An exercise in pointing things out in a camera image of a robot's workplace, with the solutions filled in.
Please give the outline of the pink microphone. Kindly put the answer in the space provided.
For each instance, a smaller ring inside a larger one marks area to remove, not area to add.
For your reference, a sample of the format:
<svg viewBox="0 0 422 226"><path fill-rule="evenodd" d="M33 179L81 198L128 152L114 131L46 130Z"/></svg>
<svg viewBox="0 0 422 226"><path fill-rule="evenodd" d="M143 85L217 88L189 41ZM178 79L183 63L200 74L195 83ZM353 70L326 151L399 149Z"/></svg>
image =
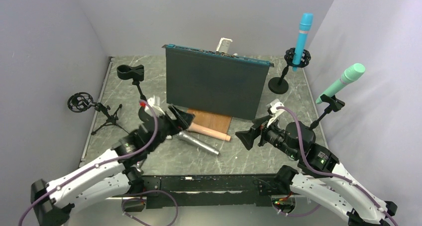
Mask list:
<svg viewBox="0 0 422 226"><path fill-rule="evenodd" d="M213 137L213 138L216 138L216 139L220 139L220 140L223 140L223 141L230 141L231 140L231 136L229 136L225 133L222 133L222 132L219 132L219 131L216 131L216 130L195 124L195 123L192 123L188 127L188 131L207 135L207 136L210 136L210 137Z"/></svg>

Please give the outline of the grey microphone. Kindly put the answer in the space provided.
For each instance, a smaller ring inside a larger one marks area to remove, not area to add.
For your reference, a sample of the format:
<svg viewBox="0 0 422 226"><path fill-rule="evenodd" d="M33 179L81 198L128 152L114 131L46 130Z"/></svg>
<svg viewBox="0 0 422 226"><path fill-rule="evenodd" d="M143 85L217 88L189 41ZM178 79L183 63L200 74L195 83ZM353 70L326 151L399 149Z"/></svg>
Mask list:
<svg viewBox="0 0 422 226"><path fill-rule="evenodd" d="M205 150L208 153L211 153L213 155L219 155L220 152L214 148L213 146L205 143L204 141L197 139L190 134L186 133L185 131L181 131L178 134L174 135L176 139L182 140L187 142L188 144L198 147L199 149Z"/></svg>

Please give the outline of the black round-base clip stand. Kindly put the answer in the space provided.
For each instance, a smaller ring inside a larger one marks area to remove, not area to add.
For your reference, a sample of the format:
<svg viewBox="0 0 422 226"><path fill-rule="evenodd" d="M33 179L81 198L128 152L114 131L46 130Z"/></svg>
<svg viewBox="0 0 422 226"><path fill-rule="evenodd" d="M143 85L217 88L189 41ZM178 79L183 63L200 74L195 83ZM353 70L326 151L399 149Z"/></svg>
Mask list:
<svg viewBox="0 0 422 226"><path fill-rule="evenodd" d="M140 99L147 101L146 96L143 94L140 83L144 81L144 66L138 65L131 67L129 65L119 65L116 68L117 76L121 80L132 80L132 84L137 86L140 93Z"/></svg>

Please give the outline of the black tripod shock-mount stand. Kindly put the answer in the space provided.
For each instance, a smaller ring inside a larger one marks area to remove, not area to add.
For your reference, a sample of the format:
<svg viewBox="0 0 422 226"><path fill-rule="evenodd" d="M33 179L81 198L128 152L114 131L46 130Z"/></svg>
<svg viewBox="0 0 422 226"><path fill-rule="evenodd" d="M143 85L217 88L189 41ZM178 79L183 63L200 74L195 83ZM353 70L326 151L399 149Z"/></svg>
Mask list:
<svg viewBox="0 0 422 226"><path fill-rule="evenodd" d="M79 92L71 95L67 100L67 107L70 111L74 113L82 113L87 111L90 108L93 108L95 111L103 113L106 116L106 121L102 125L100 125L97 129L91 132L91 135L95 135L100 129L105 126L117 126L120 129L124 130L126 133L129 133L126 129L124 129L121 125L117 123L119 120L117 114L120 109L122 109L123 105L120 104L118 108L115 110L113 114L109 114L110 106L103 105L100 102L95 102L93 97L86 92Z"/></svg>

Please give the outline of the blue microphone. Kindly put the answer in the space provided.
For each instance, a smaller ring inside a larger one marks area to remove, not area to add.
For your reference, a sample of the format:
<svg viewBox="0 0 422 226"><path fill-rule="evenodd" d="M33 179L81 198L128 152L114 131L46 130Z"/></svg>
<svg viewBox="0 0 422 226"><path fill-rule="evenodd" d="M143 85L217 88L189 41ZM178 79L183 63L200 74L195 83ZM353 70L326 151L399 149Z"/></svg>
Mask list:
<svg viewBox="0 0 422 226"><path fill-rule="evenodd" d="M304 13L299 24L299 35L295 47L295 55L292 63L299 65L302 60L302 54L306 45L308 32L313 24L314 15L312 13Z"/></svg>

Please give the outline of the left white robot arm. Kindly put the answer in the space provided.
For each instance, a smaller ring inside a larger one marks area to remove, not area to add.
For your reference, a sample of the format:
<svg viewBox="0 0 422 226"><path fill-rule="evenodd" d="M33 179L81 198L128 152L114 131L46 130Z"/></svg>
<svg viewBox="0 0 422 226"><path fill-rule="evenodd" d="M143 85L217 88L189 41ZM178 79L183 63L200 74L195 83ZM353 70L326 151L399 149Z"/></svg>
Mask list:
<svg viewBox="0 0 422 226"><path fill-rule="evenodd" d="M174 114L152 110L138 129L121 138L112 148L74 172L56 180L43 179L31 185L31 209L41 226L61 226L91 204L112 196L137 196L144 191L144 180L135 164L145 160L167 136L188 129L195 116L173 105Z"/></svg>

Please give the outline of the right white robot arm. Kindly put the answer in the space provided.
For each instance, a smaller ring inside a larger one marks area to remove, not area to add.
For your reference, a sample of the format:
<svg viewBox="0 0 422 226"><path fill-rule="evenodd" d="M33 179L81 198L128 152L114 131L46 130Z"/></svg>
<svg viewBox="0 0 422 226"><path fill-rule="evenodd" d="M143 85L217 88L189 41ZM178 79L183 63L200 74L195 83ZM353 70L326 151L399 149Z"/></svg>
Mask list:
<svg viewBox="0 0 422 226"><path fill-rule="evenodd" d="M316 135L300 121L294 120L284 130L270 122L270 116L253 120L249 130L237 131L247 150L268 143L297 161L298 170L284 165L272 183L277 192L293 192L335 213L349 226L394 225L398 206L369 193L326 147L315 142Z"/></svg>

